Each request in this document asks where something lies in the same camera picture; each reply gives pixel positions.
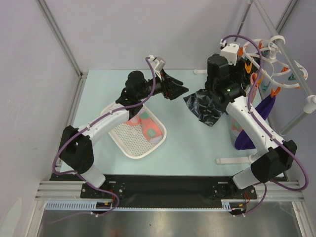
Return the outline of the white round clip hanger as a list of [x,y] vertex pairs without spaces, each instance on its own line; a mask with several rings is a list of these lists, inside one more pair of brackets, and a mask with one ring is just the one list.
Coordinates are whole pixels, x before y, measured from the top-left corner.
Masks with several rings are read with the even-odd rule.
[[284,54],[276,45],[277,41],[285,43],[285,37],[276,35],[270,39],[254,39],[254,43],[246,41],[239,49],[238,55],[250,62],[246,70],[253,69],[261,73],[258,86],[262,92],[269,89],[272,94],[278,94],[281,89],[300,89],[299,81],[290,66],[280,60]]

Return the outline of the pink green patterned sock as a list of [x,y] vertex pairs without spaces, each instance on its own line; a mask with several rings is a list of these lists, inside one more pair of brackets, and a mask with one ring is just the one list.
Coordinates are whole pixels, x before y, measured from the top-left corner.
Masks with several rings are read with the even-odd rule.
[[143,136],[151,144],[158,144],[163,139],[162,131],[144,109],[141,109],[136,116],[125,122],[125,124],[130,126],[140,125]]

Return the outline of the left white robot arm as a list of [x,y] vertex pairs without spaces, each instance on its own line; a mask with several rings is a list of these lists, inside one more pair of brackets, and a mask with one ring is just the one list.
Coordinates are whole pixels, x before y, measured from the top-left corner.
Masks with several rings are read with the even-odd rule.
[[146,80],[141,71],[129,73],[120,97],[106,113],[80,128],[69,125],[64,129],[58,158],[92,185],[93,194],[99,198],[106,196],[109,186],[94,165],[93,146],[115,127],[135,117],[151,96],[162,94],[164,98],[174,100],[188,91],[181,81],[164,70],[154,73],[150,80]]

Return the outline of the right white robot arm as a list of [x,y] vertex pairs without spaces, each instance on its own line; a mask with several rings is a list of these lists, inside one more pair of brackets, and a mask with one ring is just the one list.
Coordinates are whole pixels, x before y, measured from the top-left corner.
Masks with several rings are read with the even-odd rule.
[[229,65],[225,57],[213,54],[208,58],[206,90],[214,102],[241,125],[257,150],[256,160],[232,177],[233,182],[228,185],[228,193],[233,198],[241,197],[247,187],[266,183],[287,171],[292,166],[293,155],[297,151],[294,141],[284,141],[256,109],[247,103],[241,78],[238,67]]

